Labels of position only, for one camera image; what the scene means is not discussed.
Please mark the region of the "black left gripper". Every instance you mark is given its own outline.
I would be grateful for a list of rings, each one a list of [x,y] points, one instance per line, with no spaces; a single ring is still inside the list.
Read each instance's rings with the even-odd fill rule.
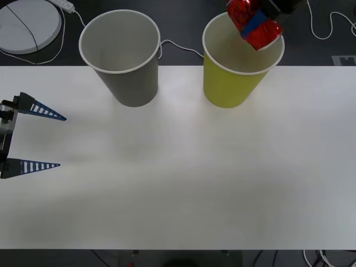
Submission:
[[[37,101],[32,96],[21,92],[19,96],[14,96],[13,102],[19,113],[38,117],[46,117],[54,120],[66,121],[67,119],[60,113]],[[60,164],[40,161],[30,161],[21,159],[7,159],[12,141],[12,131],[1,132],[0,163],[1,179],[30,174],[33,172],[49,170],[59,167]]]

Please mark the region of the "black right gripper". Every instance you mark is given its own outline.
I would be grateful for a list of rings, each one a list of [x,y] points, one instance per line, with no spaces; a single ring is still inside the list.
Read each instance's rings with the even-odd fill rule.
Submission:
[[[263,10],[258,10],[247,22],[240,32],[243,39],[247,39],[249,34],[265,23],[269,18],[274,21],[282,21],[294,12],[302,0],[265,0]]]

